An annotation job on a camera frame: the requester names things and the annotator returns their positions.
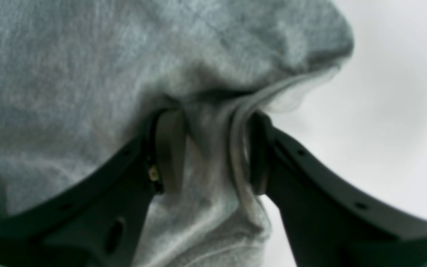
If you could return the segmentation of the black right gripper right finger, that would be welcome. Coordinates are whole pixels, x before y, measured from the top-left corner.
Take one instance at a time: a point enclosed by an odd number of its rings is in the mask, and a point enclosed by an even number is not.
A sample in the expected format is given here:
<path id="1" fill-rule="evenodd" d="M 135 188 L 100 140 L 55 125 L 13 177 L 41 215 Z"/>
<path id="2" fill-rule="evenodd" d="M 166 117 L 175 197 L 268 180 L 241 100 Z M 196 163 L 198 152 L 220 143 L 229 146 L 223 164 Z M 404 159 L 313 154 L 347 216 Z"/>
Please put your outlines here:
<path id="1" fill-rule="evenodd" d="M 427 267 L 427 220 L 370 196 L 260 112 L 250 184 L 279 209 L 298 267 Z"/>

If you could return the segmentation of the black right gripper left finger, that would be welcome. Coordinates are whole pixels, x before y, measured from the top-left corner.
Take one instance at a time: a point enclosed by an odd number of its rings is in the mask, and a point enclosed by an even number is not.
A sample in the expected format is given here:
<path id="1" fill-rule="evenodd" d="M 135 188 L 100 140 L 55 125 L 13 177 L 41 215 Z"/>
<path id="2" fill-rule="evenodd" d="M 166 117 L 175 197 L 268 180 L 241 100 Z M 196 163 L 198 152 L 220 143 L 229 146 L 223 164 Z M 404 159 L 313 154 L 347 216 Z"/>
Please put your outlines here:
<path id="1" fill-rule="evenodd" d="M 129 267 L 149 205 L 182 189 L 185 115 L 166 109 L 88 178 L 0 220 L 5 267 Z"/>

